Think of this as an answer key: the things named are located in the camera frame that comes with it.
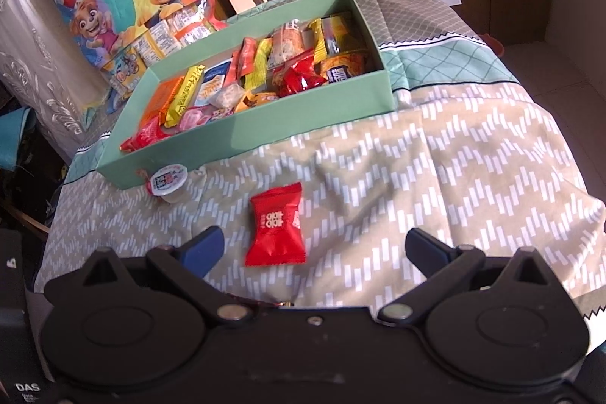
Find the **red double happiness candy packet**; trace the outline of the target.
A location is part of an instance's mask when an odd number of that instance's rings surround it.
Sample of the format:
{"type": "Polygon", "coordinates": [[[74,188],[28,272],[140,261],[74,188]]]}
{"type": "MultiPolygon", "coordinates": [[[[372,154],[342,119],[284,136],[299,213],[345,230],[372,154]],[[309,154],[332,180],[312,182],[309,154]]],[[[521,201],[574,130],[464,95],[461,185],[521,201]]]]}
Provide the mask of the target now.
{"type": "Polygon", "coordinates": [[[306,262],[299,212],[302,193],[302,184],[294,183],[251,198],[255,229],[245,256],[247,267],[306,262]]]}

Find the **red crinkled snack packet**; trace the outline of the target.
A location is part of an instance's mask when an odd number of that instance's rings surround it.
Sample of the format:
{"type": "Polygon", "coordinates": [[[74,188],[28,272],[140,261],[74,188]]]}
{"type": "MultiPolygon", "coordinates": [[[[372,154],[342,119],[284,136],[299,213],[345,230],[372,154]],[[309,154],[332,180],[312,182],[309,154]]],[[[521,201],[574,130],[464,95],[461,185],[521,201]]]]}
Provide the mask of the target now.
{"type": "Polygon", "coordinates": [[[163,139],[170,137],[170,134],[162,127],[159,117],[154,116],[147,121],[134,135],[126,139],[120,146],[122,153],[133,153],[135,151],[147,148],[148,145],[154,145],[163,139]]]}

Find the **pink candy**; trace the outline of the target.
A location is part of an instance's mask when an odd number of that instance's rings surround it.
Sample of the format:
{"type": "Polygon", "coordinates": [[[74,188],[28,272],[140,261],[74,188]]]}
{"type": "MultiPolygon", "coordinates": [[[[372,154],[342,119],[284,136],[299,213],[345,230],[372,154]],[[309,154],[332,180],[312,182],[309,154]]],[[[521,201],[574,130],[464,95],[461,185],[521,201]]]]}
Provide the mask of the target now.
{"type": "Polygon", "coordinates": [[[192,107],[185,111],[179,124],[178,130],[185,132],[187,130],[205,125],[212,119],[212,114],[215,112],[213,106],[192,107]]]}

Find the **yellow long snack bar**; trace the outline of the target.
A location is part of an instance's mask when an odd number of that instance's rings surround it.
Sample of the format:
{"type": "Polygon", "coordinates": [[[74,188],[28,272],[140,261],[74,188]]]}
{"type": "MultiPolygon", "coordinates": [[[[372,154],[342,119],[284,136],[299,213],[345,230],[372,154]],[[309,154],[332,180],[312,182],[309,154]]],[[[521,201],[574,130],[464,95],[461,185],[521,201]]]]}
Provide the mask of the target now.
{"type": "Polygon", "coordinates": [[[188,69],[181,86],[166,111],[166,117],[164,118],[163,123],[166,128],[176,127],[176,125],[180,123],[189,106],[194,90],[204,72],[204,65],[196,65],[188,69]]]}

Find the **clear round white cake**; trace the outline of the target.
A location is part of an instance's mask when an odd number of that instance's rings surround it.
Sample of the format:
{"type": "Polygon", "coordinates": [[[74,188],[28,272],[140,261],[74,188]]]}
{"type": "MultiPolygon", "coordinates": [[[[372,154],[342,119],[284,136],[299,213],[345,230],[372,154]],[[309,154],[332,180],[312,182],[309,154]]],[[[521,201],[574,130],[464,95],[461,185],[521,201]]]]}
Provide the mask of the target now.
{"type": "Polygon", "coordinates": [[[209,103],[217,109],[233,109],[246,94],[247,92],[238,83],[231,83],[215,93],[209,99],[209,103]]]}

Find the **blue white cracker packet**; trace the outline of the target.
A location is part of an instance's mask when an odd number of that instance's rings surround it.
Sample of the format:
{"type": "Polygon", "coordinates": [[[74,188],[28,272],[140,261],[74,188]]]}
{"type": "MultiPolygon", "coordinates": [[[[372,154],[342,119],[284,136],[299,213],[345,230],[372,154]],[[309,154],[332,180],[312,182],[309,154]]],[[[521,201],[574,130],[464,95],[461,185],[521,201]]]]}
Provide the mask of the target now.
{"type": "Polygon", "coordinates": [[[194,107],[203,107],[209,104],[209,100],[223,88],[230,66],[231,61],[223,61],[205,71],[195,93],[194,107]]]}

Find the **green gold snack bar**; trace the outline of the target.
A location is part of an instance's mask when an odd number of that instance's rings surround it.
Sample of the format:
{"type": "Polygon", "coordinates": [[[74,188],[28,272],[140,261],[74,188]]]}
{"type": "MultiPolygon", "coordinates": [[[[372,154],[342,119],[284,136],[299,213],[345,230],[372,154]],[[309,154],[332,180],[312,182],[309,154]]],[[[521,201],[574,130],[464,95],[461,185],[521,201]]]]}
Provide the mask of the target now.
{"type": "Polygon", "coordinates": [[[244,89],[253,91],[266,82],[268,71],[268,58],[271,53],[273,41],[271,38],[265,38],[259,41],[254,56],[253,71],[244,76],[244,89]]]}

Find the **red green label snack packet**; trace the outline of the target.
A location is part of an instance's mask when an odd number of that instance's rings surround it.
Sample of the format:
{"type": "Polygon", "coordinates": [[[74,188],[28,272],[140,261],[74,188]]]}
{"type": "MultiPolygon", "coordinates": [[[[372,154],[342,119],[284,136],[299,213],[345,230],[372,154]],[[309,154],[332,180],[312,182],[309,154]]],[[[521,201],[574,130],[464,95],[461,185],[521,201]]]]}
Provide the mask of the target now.
{"type": "Polygon", "coordinates": [[[254,38],[245,37],[244,40],[242,40],[241,50],[238,52],[236,64],[237,78],[245,77],[254,71],[257,45],[258,42],[254,38]]]}

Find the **dark red foil snack packet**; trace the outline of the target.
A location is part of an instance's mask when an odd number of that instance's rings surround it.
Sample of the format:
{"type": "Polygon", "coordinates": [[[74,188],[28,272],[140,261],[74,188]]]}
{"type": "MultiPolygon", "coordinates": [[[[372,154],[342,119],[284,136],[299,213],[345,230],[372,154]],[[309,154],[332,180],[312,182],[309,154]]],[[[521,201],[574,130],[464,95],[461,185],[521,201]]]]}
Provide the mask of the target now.
{"type": "Polygon", "coordinates": [[[279,97],[286,97],[324,86],[328,79],[316,71],[314,51],[308,49],[275,68],[270,83],[279,97]]]}

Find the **clear brown pastry bar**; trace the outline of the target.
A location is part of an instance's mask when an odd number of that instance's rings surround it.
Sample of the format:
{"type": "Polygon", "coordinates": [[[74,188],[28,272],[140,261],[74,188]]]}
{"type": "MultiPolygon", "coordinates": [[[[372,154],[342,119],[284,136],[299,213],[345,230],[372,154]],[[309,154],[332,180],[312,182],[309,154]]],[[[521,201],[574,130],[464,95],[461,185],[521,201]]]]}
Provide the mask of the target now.
{"type": "Polygon", "coordinates": [[[303,30],[299,19],[292,19],[275,28],[271,33],[272,48],[268,67],[277,68],[305,51],[303,30]]]}

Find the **pink vitamin candy packet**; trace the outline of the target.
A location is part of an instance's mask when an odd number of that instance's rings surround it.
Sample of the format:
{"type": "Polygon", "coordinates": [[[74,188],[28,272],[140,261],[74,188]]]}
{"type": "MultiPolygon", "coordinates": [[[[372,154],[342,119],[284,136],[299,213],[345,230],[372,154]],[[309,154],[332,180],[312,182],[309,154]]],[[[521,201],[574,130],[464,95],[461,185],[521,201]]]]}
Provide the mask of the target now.
{"type": "Polygon", "coordinates": [[[218,109],[212,112],[212,116],[209,118],[211,122],[222,120],[234,114],[234,109],[218,109]]]}

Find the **yellow orange monkey snack packet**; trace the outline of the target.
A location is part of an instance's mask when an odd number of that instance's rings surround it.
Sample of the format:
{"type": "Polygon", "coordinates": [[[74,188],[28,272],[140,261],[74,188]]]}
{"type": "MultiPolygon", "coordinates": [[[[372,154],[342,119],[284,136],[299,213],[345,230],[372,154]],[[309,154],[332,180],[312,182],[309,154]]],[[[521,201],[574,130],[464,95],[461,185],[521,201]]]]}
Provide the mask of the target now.
{"type": "Polygon", "coordinates": [[[251,91],[248,91],[244,93],[243,97],[241,97],[241,100],[234,108],[234,112],[240,113],[252,108],[261,107],[267,105],[267,103],[272,103],[279,98],[280,97],[275,92],[271,91],[259,93],[252,93],[251,91]]]}

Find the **white lidded jelly cup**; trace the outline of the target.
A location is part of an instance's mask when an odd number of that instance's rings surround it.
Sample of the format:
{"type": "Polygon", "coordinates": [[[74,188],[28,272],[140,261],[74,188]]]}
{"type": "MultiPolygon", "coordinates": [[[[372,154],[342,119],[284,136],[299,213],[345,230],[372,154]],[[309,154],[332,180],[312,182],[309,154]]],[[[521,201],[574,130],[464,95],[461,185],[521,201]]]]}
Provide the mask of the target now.
{"type": "Polygon", "coordinates": [[[151,194],[169,204],[186,198],[188,170],[182,164],[167,165],[158,169],[149,179],[151,194]]]}

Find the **patterned beige teal bedsheet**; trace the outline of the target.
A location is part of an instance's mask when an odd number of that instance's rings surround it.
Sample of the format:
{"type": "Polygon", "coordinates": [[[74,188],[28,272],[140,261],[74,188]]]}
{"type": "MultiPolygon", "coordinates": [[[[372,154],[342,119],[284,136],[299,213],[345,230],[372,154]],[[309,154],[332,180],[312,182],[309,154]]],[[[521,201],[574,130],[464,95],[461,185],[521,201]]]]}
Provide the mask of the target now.
{"type": "Polygon", "coordinates": [[[587,190],[554,117],[440,0],[355,0],[379,45],[393,113],[264,145],[191,176],[168,205],[116,189],[76,159],[34,288],[101,246],[131,257],[209,226],[225,252],[213,287],[298,307],[377,310],[420,284],[417,226],[494,256],[533,247],[587,317],[605,310],[605,206],[587,190]],[[302,265],[249,268],[251,197],[300,183],[302,265]]]}

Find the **teal folded cloth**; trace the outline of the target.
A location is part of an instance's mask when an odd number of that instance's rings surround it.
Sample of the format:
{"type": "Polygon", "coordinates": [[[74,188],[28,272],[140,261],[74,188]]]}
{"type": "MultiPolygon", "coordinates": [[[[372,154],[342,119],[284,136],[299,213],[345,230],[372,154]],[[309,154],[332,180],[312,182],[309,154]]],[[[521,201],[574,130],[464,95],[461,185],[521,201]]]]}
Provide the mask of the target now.
{"type": "Polygon", "coordinates": [[[36,114],[30,107],[21,107],[0,118],[0,167],[16,169],[17,154],[23,134],[36,124],[36,114]]]}

